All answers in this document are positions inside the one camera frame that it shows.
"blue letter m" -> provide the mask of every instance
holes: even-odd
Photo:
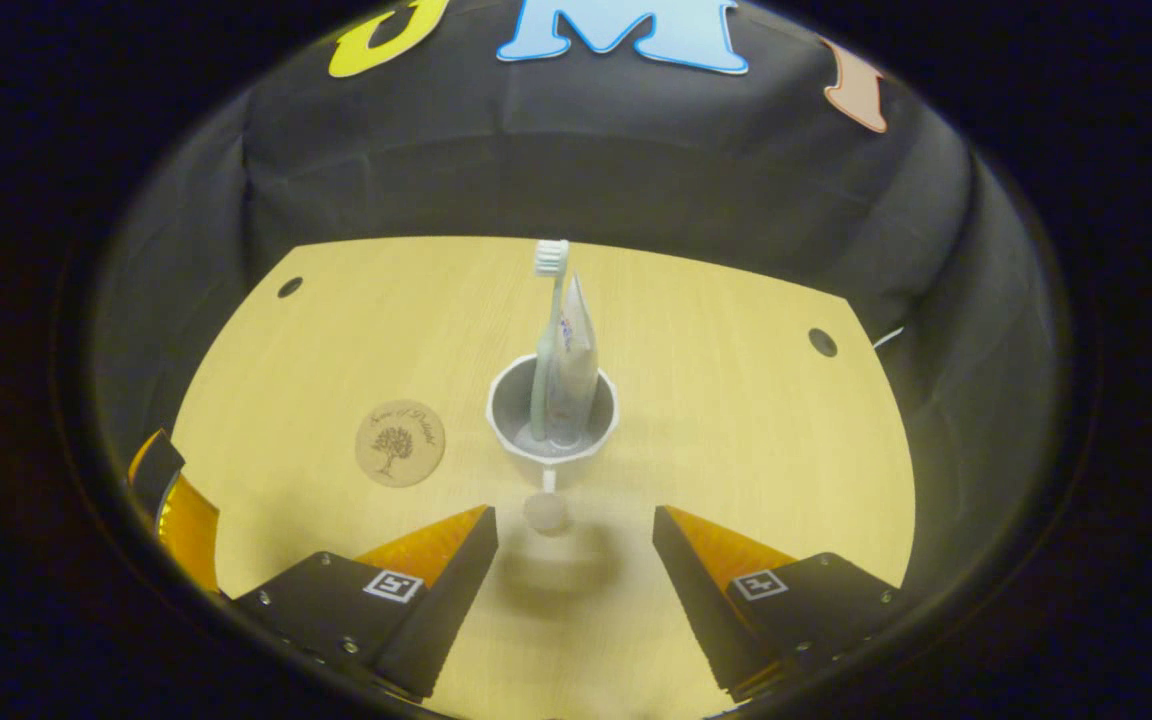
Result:
[[[562,55],[571,40],[558,35],[558,15],[594,53],[611,53],[645,18],[652,33],[634,44],[645,58],[691,65],[717,73],[742,74],[744,58],[732,53],[727,8],[735,0],[524,0],[513,40],[500,46],[500,60]]]

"wooden table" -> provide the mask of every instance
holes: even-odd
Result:
[[[535,242],[418,237],[297,247],[212,343],[173,442],[220,507],[220,588],[308,553],[355,556],[497,507],[500,548],[426,706],[456,717],[703,717],[732,706],[652,546],[675,505],[796,558],[833,551],[899,585],[914,475],[881,365],[846,301],[723,266],[573,243],[621,425],[576,473],[575,525],[522,520],[535,465],[484,418],[492,379],[535,351],[548,279]],[[280,300],[288,279],[303,285]],[[823,328],[827,357],[808,341]],[[370,480],[355,433],[410,397],[447,430],[408,488]]]

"yellow letter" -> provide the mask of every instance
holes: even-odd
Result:
[[[356,76],[358,73],[376,68],[377,65],[393,60],[416,46],[417,41],[425,40],[425,36],[434,32],[439,20],[444,18],[444,10],[447,9],[448,0],[412,0],[408,8],[416,8],[412,18],[407,23],[397,37],[391,38],[379,47],[369,47],[371,36],[376,35],[376,29],[385,20],[393,15],[393,10],[380,15],[379,18],[371,18],[362,23],[361,26],[340,36],[338,51],[332,55],[332,63],[328,63],[328,74],[332,77]]]
[[[833,50],[833,59],[838,63],[838,82],[824,89],[826,99],[842,114],[872,131],[887,132],[887,120],[882,119],[882,108],[878,104],[878,78],[882,74],[833,41],[826,38],[820,38],[820,41]]]

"wooden coaster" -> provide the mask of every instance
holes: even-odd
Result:
[[[433,410],[412,400],[379,406],[358,427],[353,454],[358,467],[384,486],[412,486],[444,460],[447,435]]]

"toothbrush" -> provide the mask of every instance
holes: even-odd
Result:
[[[563,274],[567,273],[567,241],[541,240],[536,242],[535,273],[540,278],[554,278],[554,297],[550,303],[550,324],[536,343],[536,374],[531,378],[531,437],[543,441],[545,433],[545,381],[550,378],[550,356],[554,351],[554,333],[558,333],[558,306],[562,302]]]

